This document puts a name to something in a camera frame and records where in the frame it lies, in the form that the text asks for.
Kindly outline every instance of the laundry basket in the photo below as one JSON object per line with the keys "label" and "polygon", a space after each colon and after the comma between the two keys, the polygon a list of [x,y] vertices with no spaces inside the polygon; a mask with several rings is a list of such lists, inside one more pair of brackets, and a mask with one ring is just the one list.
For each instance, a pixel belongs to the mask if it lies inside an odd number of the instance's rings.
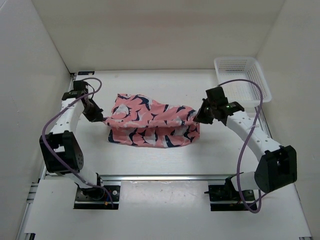
{"label": "laundry basket", "polygon": [[[234,79],[246,79],[257,83],[263,93],[263,102],[271,101],[271,93],[258,61],[253,57],[217,57],[214,66],[219,83]],[[229,102],[238,102],[252,108],[260,103],[260,93],[249,82],[231,82],[222,86]]]}

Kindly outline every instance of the black mounting plate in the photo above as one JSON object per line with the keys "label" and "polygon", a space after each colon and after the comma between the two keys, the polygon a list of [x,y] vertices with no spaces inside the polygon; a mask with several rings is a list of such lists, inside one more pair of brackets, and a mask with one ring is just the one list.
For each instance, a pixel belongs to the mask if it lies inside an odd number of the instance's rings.
{"label": "black mounting plate", "polygon": [[111,201],[108,200],[106,205],[107,194],[104,194],[102,199],[95,200],[89,196],[82,193],[81,189],[78,187],[74,199],[74,209],[101,209],[101,210],[118,210],[119,209],[119,199],[120,199],[120,188],[119,185],[105,185],[104,186],[110,193],[113,200],[113,208]]}
{"label": "black mounting plate", "polygon": [[[212,212],[223,212],[223,211],[247,211],[243,203],[238,203],[240,196],[237,199],[229,198],[225,195],[225,185],[209,185],[209,198],[210,207]],[[255,199],[253,190],[242,191],[245,201],[250,204]],[[257,204],[251,206],[252,210],[257,209]]]}

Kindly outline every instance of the purple hose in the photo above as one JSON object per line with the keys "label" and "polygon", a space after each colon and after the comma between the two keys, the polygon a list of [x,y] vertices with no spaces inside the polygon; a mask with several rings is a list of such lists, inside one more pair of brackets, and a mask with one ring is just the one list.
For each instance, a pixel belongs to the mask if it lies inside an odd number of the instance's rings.
{"label": "purple hose", "polygon": [[49,126],[49,124],[51,124],[56,118],[58,118],[59,116],[61,116],[62,114],[64,114],[70,106],[74,105],[76,102],[78,102],[79,100],[87,97],[87,96],[90,96],[92,94],[95,94],[97,92],[99,92],[99,90],[101,89],[102,87],[102,82],[100,79],[96,78],[96,77],[87,77],[87,78],[84,78],[82,79],[81,81],[85,81],[85,80],[89,80],[89,79],[94,79],[94,80],[97,80],[99,83],[100,83],[100,86],[98,87],[97,90],[95,91],[92,91],[92,92],[89,92],[87,94],[84,94],[80,97],[78,97],[77,99],[75,99],[73,102],[71,102],[66,108],[64,108],[63,110],[61,110],[57,115],[55,115],[53,118],[51,118],[43,127],[42,129],[42,140],[43,140],[43,143],[44,145],[46,146],[46,148],[49,150],[49,152],[66,168],[68,169],[71,173],[73,173],[81,182],[83,182],[84,184],[92,187],[92,188],[99,188],[99,189],[102,189],[103,191],[105,191],[105,193],[108,195],[108,197],[110,198],[110,201],[111,201],[111,205],[112,205],[112,209],[114,208],[114,202],[112,200],[112,197],[111,197],[111,194],[108,192],[108,190],[104,187],[104,186],[99,186],[99,185],[94,185],[90,182],[86,182],[86,180],[84,180],[75,170],[73,170],[68,164],[65,163],[65,161],[63,161],[57,154],[56,152],[51,148],[51,146],[49,145],[47,139],[46,139],[46,130]]}
{"label": "purple hose", "polygon": [[[251,128],[248,136],[246,137],[246,139],[245,139],[245,141],[243,143],[243,146],[242,146],[240,154],[239,154],[238,162],[237,162],[237,165],[236,165],[236,183],[237,183],[237,187],[238,187],[238,192],[239,192],[240,198],[241,198],[241,200],[242,200],[242,202],[243,202],[243,204],[244,204],[244,206],[245,206],[245,208],[247,210],[249,210],[253,214],[257,214],[261,210],[261,204],[262,204],[261,199],[266,195],[266,193],[263,196],[261,196],[261,190],[259,190],[258,191],[258,194],[259,194],[258,199],[254,203],[252,203],[251,205],[248,205],[246,203],[246,200],[245,200],[244,194],[242,193],[241,185],[240,185],[240,166],[241,166],[241,160],[242,160],[242,157],[244,155],[244,151],[246,149],[246,146],[248,145],[249,139],[250,139],[251,135],[253,134],[253,132],[255,130],[255,125],[257,123],[260,111],[262,109],[262,103],[263,103],[264,95],[263,95],[262,90],[261,90],[261,88],[259,87],[258,84],[256,84],[254,81],[250,81],[250,80],[247,80],[247,79],[234,79],[234,80],[223,82],[223,83],[219,84],[218,86],[222,86],[224,84],[228,84],[228,83],[232,83],[232,82],[238,82],[238,81],[248,82],[248,83],[251,83],[251,84],[255,85],[256,88],[259,90],[259,93],[260,93],[260,103],[259,103],[258,109],[256,111],[256,114],[255,114],[255,117],[254,117],[254,120],[253,120],[252,128]],[[259,202],[259,206],[258,206],[257,210],[252,210],[251,206],[253,204],[255,204],[256,202]]]}

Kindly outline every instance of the purple cable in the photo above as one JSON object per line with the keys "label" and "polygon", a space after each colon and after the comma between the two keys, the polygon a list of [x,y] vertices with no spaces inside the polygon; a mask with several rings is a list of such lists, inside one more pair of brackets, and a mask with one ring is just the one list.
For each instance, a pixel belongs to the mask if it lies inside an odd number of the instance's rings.
{"label": "purple cable", "polygon": [[[255,130],[255,126],[256,126],[260,111],[262,109],[262,103],[263,103],[264,95],[263,95],[262,90],[261,90],[261,88],[259,87],[258,84],[256,84],[254,81],[250,81],[250,80],[247,80],[247,79],[234,79],[234,80],[223,82],[223,83],[219,84],[218,86],[222,86],[224,84],[228,84],[228,83],[232,83],[232,82],[238,82],[238,81],[248,82],[248,83],[251,83],[251,84],[255,85],[256,88],[259,90],[259,93],[260,93],[260,103],[259,103],[258,109],[256,111],[256,114],[255,114],[255,117],[254,117],[254,120],[253,120],[252,128],[251,128],[248,136],[246,137],[246,139],[245,139],[245,141],[243,143],[243,146],[242,146],[240,154],[239,154],[238,162],[237,162],[237,165],[236,165],[236,183],[237,183],[237,187],[238,187],[238,192],[239,192],[240,198],[241,198],[241,200],[242,200],[242,202],[243,202],[243,204],[244,204],[244,206],[245,206],[245,208],[247,210],[249,210],[253,214],[257,214],[261,210],[261,204],[262,204],[261,199],[266,195],[266,193],[263,196],[261,196],[261,190],[259,189],[259,191],[258,191],[258,194],[259,194],[258,199],[254,203],[252,203],[251,205],[248,205],[246,203],[246,200],[245,200],[244,194],[242,193],[241,185],[240,185],[240,166],[241,166],[241,160],[242,160],[242,157],[244,155],[244,151],[246,149],[246,146],[248,145],[249,139],[250,139],[250,137],[252,136],[252,134],[253,134],[253,132]],[[252,210],[251,206],[253,204],[255,204],[256,202],[259,202],[259,206],[258,206],[257,210]]]}
{"label": "purple cable", "polygon": [[92,187],[92,188],[99,188],[99,189],[102,189],[103,191],[105,191],[105,193],[108,195],[108,197],[110,198],[110,201],[111,201],[111,205],[112,205],[112,209],[114,208],[114,202],[112,200],[112,197],[111,197],[111,194],[110,192],[108,192],[108,190],[104,187],[104,186],[99,186],[99,185],[94,185],[90,182],[86,182],[86,180],[84,180],[75,170],[73,170],[68,164],[65,163],[65,161],[63,161],[57,154],[56,152],[51,148],[51,146],[49,145],[47,139],[46,139],[46,130],[49,126],[50,123],[52,123],[56,118],[58,118],[59,116],[61,116],[62,114],[64,114],[68,109],[69,107],[71,107],[73,104],[75,104],[76,102],[78,102],[79,100],[87,97],[87,96],[90,96],[92,94],[96,94],[97,92],[99,92],[99,90],[101,89],[102,87],[102,82],[100,79],[96,78],[96,77],[87,77],[87,78],[84,78],[82,79],[81,81],[85,81],[85,80],[89,80],[89,79],[94,79],[94,80],[97,80],[99,83],[100,83],[100,86],[98,87],[97,90],[95,91],[92,91],[92,92],[89,92],[87,94],[84,94],[78,98],[76,98],[73,102],[71,102],[66,108],[64,108],[63,110],[61,110],[57,115],[55,115],[53,118],[51,118],[43,127],[42,129],[42,140],[43,140],[43,143],[44,145],[46,146],[46,148],[49,150],[49,152],[66,168],[68,169],[71,173],[73,173],[81,182],[83,182],[84,184]]}

